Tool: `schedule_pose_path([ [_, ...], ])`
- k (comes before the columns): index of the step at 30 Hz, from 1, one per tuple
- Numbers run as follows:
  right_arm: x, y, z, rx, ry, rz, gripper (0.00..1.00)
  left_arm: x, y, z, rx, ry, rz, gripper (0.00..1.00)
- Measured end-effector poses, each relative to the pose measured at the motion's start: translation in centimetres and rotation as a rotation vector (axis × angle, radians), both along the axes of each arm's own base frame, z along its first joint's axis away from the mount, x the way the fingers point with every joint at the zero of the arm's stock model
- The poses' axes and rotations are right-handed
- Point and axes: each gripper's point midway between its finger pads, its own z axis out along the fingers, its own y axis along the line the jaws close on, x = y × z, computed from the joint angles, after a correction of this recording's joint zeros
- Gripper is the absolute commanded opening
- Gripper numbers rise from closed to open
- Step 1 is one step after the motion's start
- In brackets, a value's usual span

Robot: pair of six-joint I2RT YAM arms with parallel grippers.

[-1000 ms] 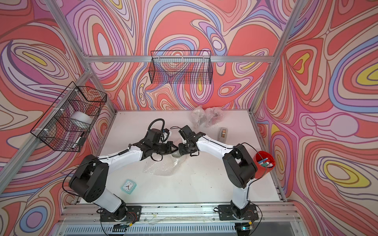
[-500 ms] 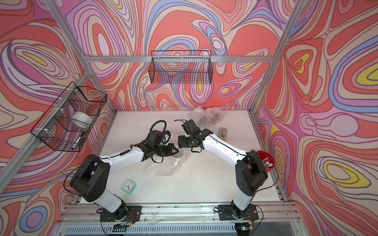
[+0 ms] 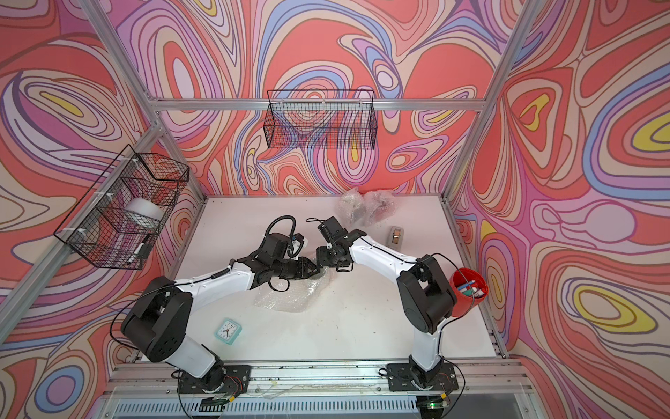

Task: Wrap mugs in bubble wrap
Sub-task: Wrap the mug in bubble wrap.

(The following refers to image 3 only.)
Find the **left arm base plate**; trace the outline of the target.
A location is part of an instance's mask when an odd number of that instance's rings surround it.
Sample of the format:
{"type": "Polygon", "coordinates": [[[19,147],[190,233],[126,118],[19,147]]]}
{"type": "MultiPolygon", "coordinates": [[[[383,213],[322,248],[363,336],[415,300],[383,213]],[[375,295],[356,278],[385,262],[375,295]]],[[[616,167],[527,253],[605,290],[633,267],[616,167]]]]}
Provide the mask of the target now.
{"type": "Polygon", "coordinates": [[[172,377],[180,394],[240,396],[248,390],[251,370],[250,365],[215,366],[202,378],[181,370],[174,371],[172,377]]]}

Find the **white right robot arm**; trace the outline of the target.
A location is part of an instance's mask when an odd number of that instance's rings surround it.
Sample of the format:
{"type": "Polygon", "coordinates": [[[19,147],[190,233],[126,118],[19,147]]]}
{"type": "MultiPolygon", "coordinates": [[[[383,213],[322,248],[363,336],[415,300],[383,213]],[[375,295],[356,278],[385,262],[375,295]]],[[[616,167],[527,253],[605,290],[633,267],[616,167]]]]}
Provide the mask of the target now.
{"type": "Polygon", "coordinates": [[[320,221],[326,241],[316,252],[316,264],[338,272],[365,266],[398,287],[403,312],[415,328],[410,361],[424,372],[441,363],[438,329],[455,307],[456,295],[435,257],[410,257],[373,240],[362,230],[349,231],[333,216],[320,221]]]}

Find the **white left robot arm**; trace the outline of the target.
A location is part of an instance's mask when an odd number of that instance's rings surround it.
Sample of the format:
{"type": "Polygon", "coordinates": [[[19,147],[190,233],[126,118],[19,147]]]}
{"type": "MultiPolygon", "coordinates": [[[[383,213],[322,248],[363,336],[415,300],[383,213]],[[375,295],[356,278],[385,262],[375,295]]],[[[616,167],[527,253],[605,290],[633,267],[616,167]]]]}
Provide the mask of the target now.
{"type": "Polygon", "coordinates": [[[272,233],[250,255],[194,279],[152,280],[121,324],[120,331],[151,362],[165,362],[197,380],[207,391],[223,383],[220,358],[187,334],[192,311],[272,281],[311,279],[323,265],[315,258],[289,256],[288,237],[272,233]]]}

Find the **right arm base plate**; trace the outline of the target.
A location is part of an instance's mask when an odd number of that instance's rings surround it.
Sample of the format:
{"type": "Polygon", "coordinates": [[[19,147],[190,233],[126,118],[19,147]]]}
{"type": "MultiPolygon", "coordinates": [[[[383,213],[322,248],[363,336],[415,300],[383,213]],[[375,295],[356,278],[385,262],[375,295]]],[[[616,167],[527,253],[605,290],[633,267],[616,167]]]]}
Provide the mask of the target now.
{"type": "Polygon", "coordinates": [[[455,366],[441,361],[431,370],[421,369],[413,361],[389,363],[378,374],[387,379],[392,392],[441,391],[447,395],[460,389],[455,366]]]}

